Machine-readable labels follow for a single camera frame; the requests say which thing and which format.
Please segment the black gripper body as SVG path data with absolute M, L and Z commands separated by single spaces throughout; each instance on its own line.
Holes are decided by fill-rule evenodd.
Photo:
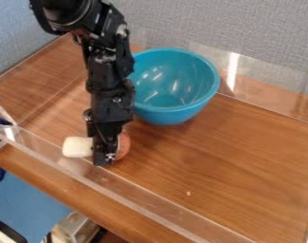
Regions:
M 89 108 L 83 113 L 85 122 L 127 123 L 133 119 L 136 90 L 129 79 L 123 80 L 113 89 L 104 89 L 97 80 L 87 79 Z

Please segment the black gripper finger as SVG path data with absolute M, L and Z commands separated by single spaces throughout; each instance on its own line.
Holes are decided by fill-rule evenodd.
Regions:
M 87 121 L 87 133 L 88 137 L 92 138 L 92 147 L 97 145 L 97 132 L 92 121 Z
M 121 122 L 97 122 L 93 125 L 92 158 L 95 166 L 111 165 L 121 158 Z

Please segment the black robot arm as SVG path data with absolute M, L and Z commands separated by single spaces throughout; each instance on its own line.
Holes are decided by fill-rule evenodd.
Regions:
M 52 35 L 71 34 L 81 48 L 88 71 L 89 155 L 93 165 L 111 164 L 123 126 L 135 114 L 136 90 L 129 79 L 135 59 L 124 16 L 107 0 L 29 0 L 29 8 L 40 28 Z

